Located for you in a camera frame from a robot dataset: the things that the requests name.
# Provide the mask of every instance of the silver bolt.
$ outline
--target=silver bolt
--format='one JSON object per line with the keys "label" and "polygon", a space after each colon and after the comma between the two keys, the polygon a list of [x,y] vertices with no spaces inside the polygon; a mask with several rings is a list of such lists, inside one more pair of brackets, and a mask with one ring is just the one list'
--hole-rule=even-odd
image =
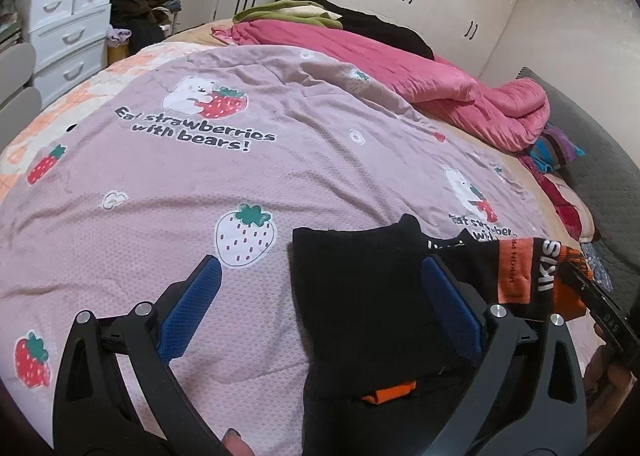
{"label": "silver bolt", "polygon": [[91,318],[91,313],[87,310],[81,311],[78,315],[76,315],[76,322],[78,324],[84,324]]}
{"label": "silver bolt", "polygon": [[493,306],[491,306],[491,308],[489,308],[489,310],[491,311],[491,315],[497,317],[498,319],[501,319],[502,317],[507,315],[507,309],[500,304],[494,304]]}
{"label": "silver bolt", "polygon": [[140,315],[140,317],[144,317],[145,315],[149,315],[152,310],[151,303],[149,302],[141,302],[136,306],[136,315]]}
{"label": "silver bolt", "polygon": [[562,326],[564,324],[564,319],[560,314],[555,313],[550,317],[550,319],[551,319],[551,322],[556,326]]}

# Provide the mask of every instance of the blue pad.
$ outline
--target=blue pad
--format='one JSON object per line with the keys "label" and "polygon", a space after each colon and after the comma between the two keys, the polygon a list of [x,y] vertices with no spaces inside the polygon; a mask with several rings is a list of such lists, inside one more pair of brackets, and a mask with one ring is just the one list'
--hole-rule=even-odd
{"label": "blue pad", "polygon": [[222,283],[222,267],[211,258],[162,322],[158,354],[165,364],[184,354]]}
{"label": "blue pad", "polygon": [[482,360],[482,327],[447,272],[433,258],[422,262],[422,288],[456,353],[475,367]]}

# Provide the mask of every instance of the pink comforter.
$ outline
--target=pink comforter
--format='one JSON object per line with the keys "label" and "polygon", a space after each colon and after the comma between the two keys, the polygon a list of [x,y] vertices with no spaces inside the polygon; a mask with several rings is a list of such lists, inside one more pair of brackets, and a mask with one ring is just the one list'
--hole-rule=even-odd
{"label": "pink comforter", "polygon": [[237,44],[298,46],[354,64],[418,110],[500,150],[526,149],[549,118],[546,94],[530,79],[491,89],[439,57],[429,61],[343,30],[256,20],[234,25],[230,36]]}

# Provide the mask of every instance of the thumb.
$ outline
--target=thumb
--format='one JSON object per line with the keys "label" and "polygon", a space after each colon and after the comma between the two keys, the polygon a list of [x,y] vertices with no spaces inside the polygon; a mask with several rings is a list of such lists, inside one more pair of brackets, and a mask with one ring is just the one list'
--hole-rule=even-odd
{"label": "thumb", "polygon": [[240,433],[229,429],[222,438],[224,445],[234,456],[255,456],[251,448],[242,440]]}

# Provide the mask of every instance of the gray upholstered headboard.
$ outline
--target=gray upholstered headboard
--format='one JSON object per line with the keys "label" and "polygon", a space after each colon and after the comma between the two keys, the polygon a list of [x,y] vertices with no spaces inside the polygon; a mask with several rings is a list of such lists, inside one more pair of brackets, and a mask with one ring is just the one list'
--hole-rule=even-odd
{"label": "gray upholstered headboard", "polygon": [[580,106],[529,68],[519,77],[539,83],[551,105],[550,122],[585,156],[560,171],[591,210],[600,238],[593,242],[614,284],[613,297],[625,310],[640,288],[640,168],[604,128]]}

